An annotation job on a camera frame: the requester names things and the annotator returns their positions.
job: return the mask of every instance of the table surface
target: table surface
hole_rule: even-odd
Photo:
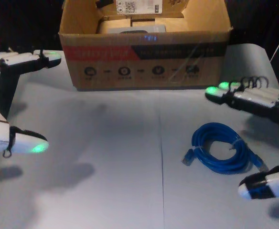
[[[279,86],[262,48],[229,46],[222,80],[248,75]],[[80,93],[63,58],[21,76],[8,120],[42,133],[50,147],[0,156],[0,229],[279,228],[279,198],[238,196],[255,167],[221,175],[197,159],[181,163],[194,131],[220,122],[270,168],[279,164],[277,124],[215,105],[204,90]],[[228,148],[213,143],[211,151],[226,158]]]

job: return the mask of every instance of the coiled blue cable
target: coiled blue cable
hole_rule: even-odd
[[[207,152],[203,146],[207,141],[219,141],[234,144],[236,153],[229,159],[219,160]],[[192,137],[194,149],[188,150],[183,163],[190,165],[195,155],[205,166],[217,173],[238,173],[252,162],[260,171],[265,171],[263,160],[246,145],[244,140],[230,127],[221,123],[207,123],[195,131]]]

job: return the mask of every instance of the open cardboard box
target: open cardboard box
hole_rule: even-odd
[[[107,34],[155,24],[166,32]],[[230,31],[224,0],[163,0],[162,14],[141,15],[67,0],[59,34],[73,85],[110,90],[217,84]]]

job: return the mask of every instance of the white label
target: white label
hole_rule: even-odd
[[[162,0],[116,0],[117,14],[162,13]]]

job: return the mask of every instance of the red stripe on box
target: red stripe on box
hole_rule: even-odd
[[[131,46],[63,46],[70,61],[136,61],[139,57]]]

